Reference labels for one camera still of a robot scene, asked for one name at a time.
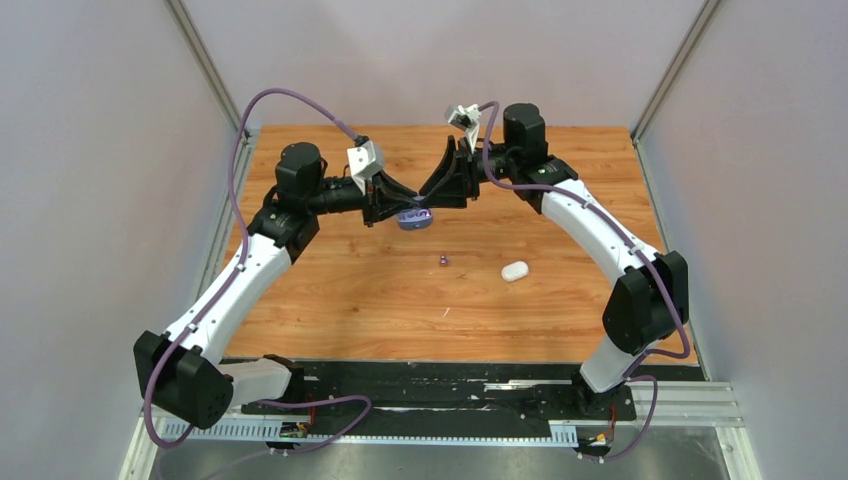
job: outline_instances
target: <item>wooden tabletop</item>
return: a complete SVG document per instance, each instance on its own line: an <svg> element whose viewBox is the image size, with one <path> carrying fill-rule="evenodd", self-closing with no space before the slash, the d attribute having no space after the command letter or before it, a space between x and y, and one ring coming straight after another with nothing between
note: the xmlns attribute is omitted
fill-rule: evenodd
<svg viewBox="0 0 848 480"><path fill-rule="evenodd" d="M386 171L417 190L441 159L451 127L360 127L382 148ZM499 131L494 137L500 141ZM550 152L577 170L595 197L643 241L661 247L625 128L548 128ZM247 221L275 182L286 145L319 146L341 175L347 137L334 127L262 129L241 207ZM297 263L264 294L227 354L289 358L581 362L603 335L611 286L577 244L514 193L488 183L464 210L403 231L373 228L359 212L324 215ZM230 242L231 256L237 245ZM446 255L450 265L439 265ZM530 274L505 282L523 260ZM681 349L675 336L665 348ZM694 354L687 363L697 361Z"/></svg>

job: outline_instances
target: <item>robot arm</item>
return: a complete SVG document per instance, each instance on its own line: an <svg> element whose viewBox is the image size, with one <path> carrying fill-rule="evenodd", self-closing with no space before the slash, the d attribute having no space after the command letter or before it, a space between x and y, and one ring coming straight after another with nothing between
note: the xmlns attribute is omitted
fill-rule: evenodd
<svg viewBox="0 0 848 480"><path fill-rule="evenodd" d="M303 370L277 356L237 364L221 358L238 326L259 297L298 259L319 230L318 216L359 210L363 223L373 226L409 208L464 208L475 200L480 183L487 181L481 149L477 106L455 107L449 121L465 130L458 142L448 137L442 161L419 192L383 172L380 149L367 137L358 137L348 150L351 176L324 178L327 162L313 144L295 143L281 153L276 185L248 227L248 251L241 249L213 285L188 312L162 335L145 332L134 346L142 395L154 367L186 329L190 331L167 358L156 381L153 403L198 428L214 425L233 406L262 399L297 402L303 395ZM516 191L533 209L563 228L586 250L613 284L603 314L606 335L592 357L572 379L586 408L608 404L606 395L624 381L640 355L675 330L656 285L634 249L660 273L685 322L688 318L686 262L676 252L659 254L644 245L617 220L630 236L628 247L619 232L592 210L608 212L597 204L577 173L564 161L548 154L545 124L531 104L511 105L503 112L504 143L488 150L492 173L513 184L553 185L584 199L577 202L555 192ZM222 290L232 275L234 280ZM219 291L223 294L193 325L196 312Z"/></svg>

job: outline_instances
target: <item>wall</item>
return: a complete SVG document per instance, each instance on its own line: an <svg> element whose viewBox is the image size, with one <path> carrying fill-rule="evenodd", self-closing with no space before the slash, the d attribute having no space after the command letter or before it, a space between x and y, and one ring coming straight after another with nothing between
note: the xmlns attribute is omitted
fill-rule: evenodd
<svg viewBox="0 0 848 480"><path fill-rule="evenodd" d="M3 478L118 475L233 132L161 1L0 4Z"/></svg>
<svg viewBox="0 0 848 480"><path fill-rule="evenodd" d="M702 0L184 0L239 108L268 87L349 123L440 124L532 101L551 125L634 126ZM276 100L259 123L314 124Z"/></svg>
<svg viewBox="0 0 848 480"><path fill-rule="evenodd" d="M848 5L727 0L645 139L763 478L844 478Z"/></svg>

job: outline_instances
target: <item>small purple object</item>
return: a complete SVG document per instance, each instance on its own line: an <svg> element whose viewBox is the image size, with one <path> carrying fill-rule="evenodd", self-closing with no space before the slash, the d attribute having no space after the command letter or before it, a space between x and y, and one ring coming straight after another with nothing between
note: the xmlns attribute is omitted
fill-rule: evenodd
<svg viewBox="0 0 848 480"><path fill-rule="evenodd" d="M409 208L397 214L397 222L402 230L422 230L433 224L433 212L429 208Z"/></svg>

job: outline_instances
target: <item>wood grain surface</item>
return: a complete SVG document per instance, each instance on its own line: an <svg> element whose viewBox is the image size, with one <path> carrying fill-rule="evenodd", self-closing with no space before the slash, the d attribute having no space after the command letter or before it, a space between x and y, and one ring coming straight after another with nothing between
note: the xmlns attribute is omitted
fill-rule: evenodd
<svg viewBox="0 0 848 480"><path fill-rule="evenodd" d="M417 190L441 159L451 127L360 127L383 148L386 171ZM499 131L494 137L501 140ZM550 152L568 162L603 205L645 242L660 237L624 128L549 128ZM349 140L334 127L262 129L242 196L247 221L275 182L280 151L319 146L341 175ZM298 262L264 294L230 343L231 356L581 362L603 335L611 286L559 227L488 183L465 210L436 210L425 230L393 219L373 228L359 212L324 215ZM230 241L229 256L237 246ZM439 265L447 255L450 266ZM501 268L517 260L515 283ZM681 349L675 336L665 348ZM667 362L667 359L655 359ZM697 361L693 354L687 363Z"/></svg>

